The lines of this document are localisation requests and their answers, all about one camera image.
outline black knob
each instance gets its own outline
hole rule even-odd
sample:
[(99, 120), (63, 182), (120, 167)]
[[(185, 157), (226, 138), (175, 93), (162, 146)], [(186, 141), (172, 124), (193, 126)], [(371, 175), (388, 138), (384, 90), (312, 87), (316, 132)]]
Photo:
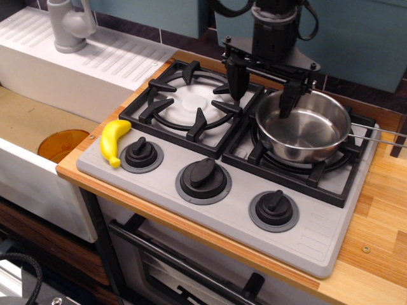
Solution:
[(126, 149), (125, 161), (134, 168), (145, 168), (157, 160), (158, 154), (154, 145), (141, 137)]
[(181, 188), (191, 197), (213, 198), (225, 189), (227, 179), (222, 168), (213, 158), (206, 158), (188, 165), (181, 175)]
[(256, 214), (265, 224), (281, 226), (293, 216), (290, 199), (281, 190), (264, 194), (256, 203)]

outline oven handle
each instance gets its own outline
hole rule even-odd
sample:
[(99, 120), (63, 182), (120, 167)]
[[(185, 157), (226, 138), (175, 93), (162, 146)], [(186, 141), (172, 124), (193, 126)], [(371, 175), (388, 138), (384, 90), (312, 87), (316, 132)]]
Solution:
[(260, 274), (253, 273), (243, 289), (243, 292), (240, 293), (225, 286), (217, 279), (197, 269), (195, 266), (188, 264), (185, 260), (179, 258), (178, 256), (167, 252), (164, 248), (151, 243), (149, 240), (143, 238), (139, 234), (133, 234), (127, 231), (126, 227), (117, 222), (117, 220), (112, 220), (109, 223), (108, 228), (113, 234), (133, 244), (135, 247), (141, 248), (143, 251), (156, 257), (157, 259), (160, 259), (162, 262), (186, 274), (187, 276), (190, 276), (192, 279), (223, 296), (225, 299), (232, 301), (234, 304), (261, 305), (254, 300), (265, 281)]

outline yellow toy banana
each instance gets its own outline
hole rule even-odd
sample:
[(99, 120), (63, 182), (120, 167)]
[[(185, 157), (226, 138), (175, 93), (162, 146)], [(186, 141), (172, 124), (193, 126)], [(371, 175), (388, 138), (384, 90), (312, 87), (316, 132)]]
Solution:
[(110, 165), (114, 168), (120, 166), (120, 159), (117, 158), (118, 139), (126, 134), (132, 127), (129, 121), (124, 119), (117, 119), (109, 122), (103, 129), (102, 136), (100, 138), (100, 150), (103, 157), (109, 161)]

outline burner grate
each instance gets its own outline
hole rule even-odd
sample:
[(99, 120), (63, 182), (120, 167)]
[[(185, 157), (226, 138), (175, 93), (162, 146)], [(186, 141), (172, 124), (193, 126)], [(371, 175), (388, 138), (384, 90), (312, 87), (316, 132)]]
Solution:
[[(210, 103), (210, 107), (216, 108), (223, 116), (208, 122), (204, 111), (197, 103), (195, 122), (192, 125), (179, 124), (165, 118), (163, 112), (177, 102), (174, 98), (167, 98), (166, 93), (178, 91), (179, 88), (172, 86), (171, 82), (180, 79), (183, 80), (183, 86), (199, 84), (197, 80), (200, 79), (210, 82), (205, 84), (213, 87), (213, 94), (225, 96), (228, 100), (228, 102), (212, 100)], [(204, 69), (196, 61), (187, 64), (176, 60), (157, 79), (149, 82), (149, 87), (119, 115), (119, 118), (130, 121), (132, 127), (137, 130), (218, 159), (232, 138), (233, 132), (241, 125), (241, 121), (264, 92), (263, 86), (251, 83), (244, 103), (242, 100), (234, 101), (230, 97), (224, 75)]]
[[(376, 123), (374, 119), (358, 114), (351, 113), (350, 117), (353, 123), (364, 126), (374, 126)], [(323, 161), (315, 165), (295, 165), (279, 161), (268, 152), (257, 138), (257, 128), (256, 120), (251, 114), (225, 149), (222, 162), (334, 206), (344, 207), (368, 140), (363, 140), (360, 145), (356, 145), (354, 139), (349, 138), (348, 142), (344, 142), (338, 150), (334, 161)], [(370, 137), (371, 130), (366, 130), (364, 136)], [(252, 142), (252, 150), (248, 156), (237, 153), (238, 146), (244, 141), (244, 137), (250, 137)], [(349, 166), (350, 170), (341, 193), (321, 187), (320, 181), (327, 173), (340, 171), (344, 166)]]

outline faucet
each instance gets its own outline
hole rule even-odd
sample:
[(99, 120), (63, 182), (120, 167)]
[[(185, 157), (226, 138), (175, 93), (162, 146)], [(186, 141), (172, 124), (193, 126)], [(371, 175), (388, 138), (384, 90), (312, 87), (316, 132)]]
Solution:
[(71, 0), (47, 0), (55, 48), (74, 53), (86, 46), (86, 37), (96, 31), (89, 0), (81, 0), (84, 12), (75, 12)]

